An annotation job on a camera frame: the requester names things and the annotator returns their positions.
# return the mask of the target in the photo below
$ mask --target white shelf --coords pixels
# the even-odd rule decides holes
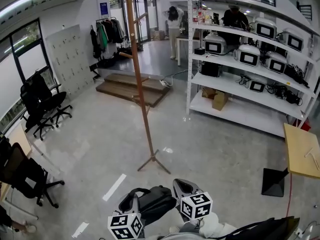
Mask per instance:
[[[277,136],[285,136],[284,123],[287,123],[287,118],[284,114],[243,100],[230,98],[219,111],[212,108],[212,100],[202,97],[202,91],[199,91],[191,101],[190,109]]]
[[[271,40],[269,38],[257,35],[255,33],[251,33],[251,32],[245,31],[245,30],[236,29],[236,28],[233,28],[233,27],[220,26],[220,25],[207,25],[207,24],[192,23],[192,27],[194,29],[221,31],[221,32],[236,34],[236,35],[239,35],[239,36],[244,36],[244,37],[260,40],[260,41],[263,41],[265,43],[271,44],[273,46],[282,48],[282,49],[290,52],[293,55],[299,56],[301,59],[306,60],[306,61],[312,63],[313,65],[317,65],[317,62],[314,61],[312,58],[308,57],[307,55],[305,55],[305,54],[303,54],[303,53],[301,53],[301,52],[299,52],[299,51],[297,51],[295,49],[292,49],[291,47],[286,46],[283,43]]]
[[[226,72],[220,77],[207,76],[198,72],[191,80],[191,83],[245,98],[300,120],[304,118],[298,105],[290,104],[285,100],[279,99],[266,90],[263,92],[251,91],[245,86],[238,84],[236,81],[239,79],[239,76]]]
[[[204,0],[204,1],[212,1],[212,2],[220,2],[220,3],[223,2],[227,4],[236,3],[238,5],[247,6],[249,8],[256,8],[260,12],[272,14],[282,20],[285,20],[293,25],[296,25],[297,27],[299,27],[300,29],[303,29],[308,33],[320,36],[318,31],[316,31],[305,18],[303,18],[302,20],[298,20],[295,17],[290,17],[290,15],[287,15],[287,13],[285,13],[278,7],[275,7],[266,3],[262,3],[255,0]]]
[[[205,61],[205,62],[211,62],[211,63],[217,63],[221,65],[225,65],[228,67],[233,67],[237,69],[241,69],[243,71],[251,72],[263,77],[266,77],[268,79],[275,80],[279,83],[282,83],[284,85],[290,86],[298,91],[301,91],[305,94],[308,94],[312,97],[315,96],[315,94],[307,87],[305,87],[302,84],[299,84],[295,82],[292,78],[287,76],[286,74],[278,74],[276,72],[273,72],[271,70],[266,69],[264,66],[262,66],[260,63],[257,67],[250,66],[243,64],[241,62],[236,61],[232,55],[217,55],[217,56],[208,56],[208,54],[205,55],[197,55],[197,54],[192,54],[191,58],[193,60],[198,60],[198,61]]]

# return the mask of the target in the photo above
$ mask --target wooden coat rack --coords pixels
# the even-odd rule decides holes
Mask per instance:
[[[152,145],[151,135],[150,135],[150,129],[149,129],[149,122],[148,122],[148,112],[146,110],[146,104],[145,104],[145,98],[144,98],[144,92],[142,87],[142,82],[146,81],[146,79],[141,79],[141,73],[140,73],[140,67],[139,67],[139,59],[138,59],[138,50],[137,50],[137,43],[136,43],[136,35],[135,35],[135,24],[139,23],[139,21],[145,17],[148,13],[144,13],[138,18],[134,19],[133,14],[133,8],[132,8],[132,0],[126,0],[126,8],[127,8],[127,14],[128,14],[128,25],[129,25],[129,35],[130,35],[130,41],[131,41],[131,49],[132,49],[132,55],[120,52],[119,54],[121,56],[133,59],[133,66],[134,66],[134,72],[136,77],[136,84],[138,88],[139,93],[139,105],[141,106],[142,110],[142,117],[144,121],[145,126],[145,132],[146,137],[148,139],[149,149],[150,149],[150,158],[139,167],[138,171],[140,171],[143,167],[145,167],[149,162],[157,162],[168,174],[171,174],[171,172],[156,158],[156,154],[159,152],[157,149],[154,152],[154,148]]]

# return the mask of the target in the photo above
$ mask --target desk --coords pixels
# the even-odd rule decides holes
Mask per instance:
[[[177,60],[178,60],[178,66],[181,66],[181,53],[180,53],[180,41],[188,41],[188,36],[187,35],[180,35],[176,38],[176,47],[177,47]],[[193,38],[193,42],[196,42],[197,44],[200,44],[200,39],[199,38]]]
[[[311,153],[320,165],[320,147],[317,136],[287,123],[284,124],[284,136],[287,169],[284,171],[263,169],[262,195],[283,197],[285,177],[289,173],[320,179],[320,170],[312,155],[305,157],[312,149]]]
[[[6,136],[7,138],[9,138],[9,142],[11,145],[13,145],[14,143],[19,143],[23,152],[26,154],[27,157],[29,157],[32,153],[32,148],[30,146],[31,145],[41,154],[42,157],[44,157],[54,168],[55,170],[59,171],[59,169],[57,169],[54,164],[49,160],[48,157],[46,157],[41,151],[40,149],[31,141],[28,140],[24,129],[22,128],[22,125],[19,123],[18,126],[8,135]],[[9,207],[17,210],[18,212],[24,214],[24,215],[28,215],[34,219],[38,219],[38,216],[29,213],[21,208],[19,208],[18,206],[12,204],[10,201],[8,201],[7,199],[7,194],[9,192],[11,188],[11,185],[6,184],[6,183],[2,183],[1,186],[1,190],[0,190],[0,201],[5,203],[6,205],[8,205]]]

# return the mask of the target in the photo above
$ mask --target chair armrest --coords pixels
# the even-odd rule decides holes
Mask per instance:
[[[27,110],[23,112],[23,114],[22,114],[21,117],[20,117],[20,120],[21,120],[21,119],[24,119],[24,120],[27,121],[27,118],[25,117],[25,113],[26,113],[26,112],[27,112]]]
[[[56,84],[56,85],[54,85],[54,86],[52,86],[51,88],[50,88],[50,91],[52,91],[53,89],[56,89],[56,92],[57,93],[59,93],[59,87],[61,86],[61,83],[60,84]]]

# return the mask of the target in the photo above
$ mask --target white table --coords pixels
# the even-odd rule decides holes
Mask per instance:
[[[50,161],[50,159],[43,154],[43,152],[41,152],[41,150],[32,142],[28,139],[28,137],[25,134],[25,131],[21,125],[21,123],[19,123],[15,129],[13,129],[12,131],[10,131],[10,133],[6,134],[6,137],[9,139],[9,142],[11,145],[13,145],[14,143],[19,143],[23,152],[25,153],[25,155],[27,157],[29,157],[32,153],[32,148],[30,145],[32,145],[34,147],[35,150],[37,150],[40,155],[49,162],[49,164],[53,167],[53,168],[49,168],[46,170],[47,171],[51,171],[53,174],[59,174],[60,170]],[[9,207],[15,209],[16,211],[18,211],[19,213],[23,214],[23,215],[28,215],[30,217],[32,217],[33,219],[38,220],[38,216],[27,212],[26,210],[21,209],[20,207],[14,205],[13,203],[11,203],[8,199],[7,199],[7,194],[9,192],[11,188],[11,185],[6,184],[6,183],[2,183],[1,186],[1,190],[0,190],[0,201],[2,201],[4,204],[8,205]]]
[[[180,54],[180,41],[188,41],[189,39],[186,38],[182,38],[182,37],[177,37],[176,38],[176,46],[177,46],[177,58],[178,58],[178,66],[181,66],[181,54]],[[193,42],[200,44],[200,40],[199,39],[193,39]]]

